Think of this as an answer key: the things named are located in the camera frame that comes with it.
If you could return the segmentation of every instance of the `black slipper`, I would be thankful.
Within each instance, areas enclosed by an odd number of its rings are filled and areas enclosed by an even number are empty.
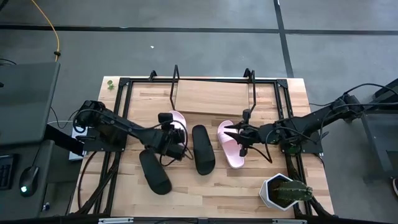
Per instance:
[[[213,171],[216,158],[206,128],[203,125],[193,127],[192,139],[197,171],[200,175],[207,175]]]
[[[139,154],[139,160],[150,189],[159,195],[169,193],[172,190],[172,183],[154,152],[149,149],[143,150]]]

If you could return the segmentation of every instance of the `wooden table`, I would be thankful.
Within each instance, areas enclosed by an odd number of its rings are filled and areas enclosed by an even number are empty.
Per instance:
[[[112,80],[117,86],[119,78],[104,77],[99,93],[98,100],[111,110],[114,108],[117,89],[108,90],[107,82]],[[291,78],[288,79],[288,84],[294,115],[308,114],[310,107],[303,79]],[[128,119],[144,127],[157,124],[157,114],[172,109],[169,101],[170,86],[170,83],[135,83],[132,88]],[[249,89],[250,103],[252,103],[252,88]],[[122,96],[120,112],[123,111],[125,96],[126,91]],[[250,124],[260,126],[278,120],[273,86],[257,84],[256,96],[257,106],[250,119]],[[188,146],[190,148],[192,148],[192,128],[197,124],[206,126],[216,157],[214,171],[209,175],[202,176],[197,173],[193,161],[185,158],[182,162],[174,162],[165,168],[173,186],[172,191],[167,195],[157,195],[147,185],[139,162],[139,153],[144,147],[137,139],[129,137],[119,166],[111,213],[113,217],[294,217],[292,209],[281,212],[274,208],[267,208],[259,197],[259,189],[266,179],[277,173],[287,175],[285,157],[280,152],[279,146],[269,146],[274,161],[272,164],[268,163],[258,152],[249,150],[245,157],[244,167],[231,169],[218,142],[216,132],[222,121],[230,119],[237,123],[241,121],[241,118],[193,113],[184,113],[183,115],[187,120]],[[104,153],[95,155],[83,177],[81,187],[83,203],[98,185],[103,156]],[[313,187],[314,195],[324,208],[333,213],[325,171],[321,162],[312,154],[303,154],[302,159],[307,184]],[[108,188],[104,191],[103,205],[105,205],[107,192]],[[77,196],[75,193],[71,212],[76,210]]]

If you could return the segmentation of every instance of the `potted plant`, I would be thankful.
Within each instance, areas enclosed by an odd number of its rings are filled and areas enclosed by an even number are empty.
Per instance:
[[[299,201],[310,200],[312,188],[283,174],[277,174],[264,181],[260,189],[260,198],[267,207],[286,211]]]

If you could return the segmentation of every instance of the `green plant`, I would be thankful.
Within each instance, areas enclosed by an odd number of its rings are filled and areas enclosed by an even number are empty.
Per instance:
[[[273,191],[277,193],[277,198],[282,200],[307,201],[312,198],[312,188],[297,180],[283,182]]]
[[[108,84],[108,89],[109,89],[109,90],[113,90],[113,89],[114,89],[114,85],[113,85],[112,80],[109,80],[109,81],[107,82],[107,84]]]

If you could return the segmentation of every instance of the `computer mouse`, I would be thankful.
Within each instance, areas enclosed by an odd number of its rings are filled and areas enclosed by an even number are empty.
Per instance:
[[[39,168],[31,166],[22,171],[19,178],[19,190],[23,197],[30,197],[35,194],[37,189],[37,177],[39,176]]]

